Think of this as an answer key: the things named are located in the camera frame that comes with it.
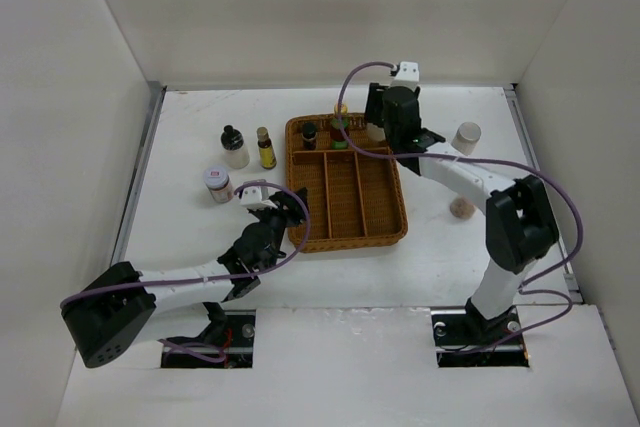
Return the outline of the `black cap salt grinder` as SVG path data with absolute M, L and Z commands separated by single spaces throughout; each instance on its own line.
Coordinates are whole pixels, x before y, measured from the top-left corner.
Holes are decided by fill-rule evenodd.
M 366 125 L 366 133 L 368 138 L 372 142 L 381 143 L 386 141 L 386 135 L 385 135 L 384 129 L 376 126 L 373 123 L 368 123 Z

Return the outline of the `pink lid spice jar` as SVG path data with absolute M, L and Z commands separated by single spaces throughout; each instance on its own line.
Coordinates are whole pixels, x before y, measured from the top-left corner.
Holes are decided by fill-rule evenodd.
M 449 205 L 450 213 L 460 220 L 469 220 L 473 217 L 476 207 L 464 197 L 456 197 Z

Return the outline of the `yellow label brown bottle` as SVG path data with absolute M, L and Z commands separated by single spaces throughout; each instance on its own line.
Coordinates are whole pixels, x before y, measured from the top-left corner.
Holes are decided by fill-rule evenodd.
M 256 130 L 256 135 L 261 166 L 266 170 L 275 168 L 277 159 L 268 129 L 261 126 Z

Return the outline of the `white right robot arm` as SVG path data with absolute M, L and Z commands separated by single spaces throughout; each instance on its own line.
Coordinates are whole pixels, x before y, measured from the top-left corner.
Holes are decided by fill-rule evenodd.
M 384 130 L 400 165 L 447 187 L 484 215 L 489 264 L 466 302 L 463 327 L 471 340 L 487 342 L 499 332 L 527 273 L 559 240 L 559 230 L 541 179 L 511 179 L 468 162 L 481 128 L 464 122 L 449 143 L 421 125 L 418 97 L 417 88 L 371 83 L 365 119 Z

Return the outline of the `black stopper white bottle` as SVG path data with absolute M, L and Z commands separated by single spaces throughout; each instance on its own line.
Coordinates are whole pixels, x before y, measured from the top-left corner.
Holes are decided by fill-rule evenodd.
M 239 130 L 230 124 L 226 125 L 221 134 L 221 145 L 226 162 L 232 169 L 243 169 L 248 166 L 250 155 Z

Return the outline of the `silver lid tall jar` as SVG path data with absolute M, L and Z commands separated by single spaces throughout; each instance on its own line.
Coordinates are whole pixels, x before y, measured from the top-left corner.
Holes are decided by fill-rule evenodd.
M 459 125 L 451 146 L 464 156 L 470 156 L 475 150 L 482 135 L 480 126 L 474 122 L 463 122 Z

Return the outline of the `small black cap bottle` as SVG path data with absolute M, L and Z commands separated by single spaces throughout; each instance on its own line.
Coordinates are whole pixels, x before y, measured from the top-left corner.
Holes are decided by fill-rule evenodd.
M 315 150 L 317 144 L 317 127 L 313 122 L 305 122 L 301 129 L 303 147 L 306 150 Z

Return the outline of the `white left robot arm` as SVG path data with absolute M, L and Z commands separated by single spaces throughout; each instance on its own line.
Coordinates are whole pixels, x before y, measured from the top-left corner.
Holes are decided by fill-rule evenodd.
M 263 275 L 290 261 L 281 246 L 287 229 L 310 225 L 308 190 L 249 182 L 237 189 L 254 216 L 231 247 L 205 264 L 143 271 L 122 261 L 61 302 L 61 316 L 84 365 L 105 366 L 129 347 L 158 341 L 169 354 L 224 365 L 233 331 L 222 305 L 259 286 Z

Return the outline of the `brown wicker divided tray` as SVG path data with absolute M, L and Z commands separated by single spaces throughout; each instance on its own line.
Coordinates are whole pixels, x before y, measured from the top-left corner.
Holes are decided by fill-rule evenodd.
M 408 232 L 398 167 L 351 148 L 330 148 L 330 114 L 294 117 L 285 126 L 286 185 L 308 189 L 311 229 L 288 230 L 304 253 L 386 247 Z M 305 122 L 317 127 L 315 150 L 303 147 Z

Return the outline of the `yellow cap sauce bottle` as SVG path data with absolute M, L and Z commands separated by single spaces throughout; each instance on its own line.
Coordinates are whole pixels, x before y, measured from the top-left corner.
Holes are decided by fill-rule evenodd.
M 349 147 L 349 142 L 347 141 L 349 121 L 347 105 L 336 103 L 334 105 L 334 115 L 329 125 L 330 148 L 332 150 L 343 150 Z

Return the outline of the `white lid brown jar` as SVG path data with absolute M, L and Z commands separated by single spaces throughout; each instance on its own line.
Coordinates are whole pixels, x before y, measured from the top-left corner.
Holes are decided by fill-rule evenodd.
M 203 173 L 203 181 L 215 202 L 226 203 L 232 200 L 234 189 L 225 167 L 212 166 L 207 168 Z

